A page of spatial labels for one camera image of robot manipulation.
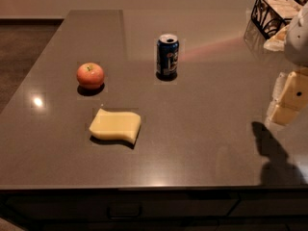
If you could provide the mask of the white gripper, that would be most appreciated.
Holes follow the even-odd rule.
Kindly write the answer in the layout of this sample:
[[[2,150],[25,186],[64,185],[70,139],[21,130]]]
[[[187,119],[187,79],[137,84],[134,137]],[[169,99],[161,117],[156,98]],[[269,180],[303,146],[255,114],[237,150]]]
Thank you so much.
[[[308,66],[308,3],[292,19],[285,37],[285,56],[296,65]],[[280,72],[269,104],[269,121],[281,126],[291,123],[308,104],[306,70]]]

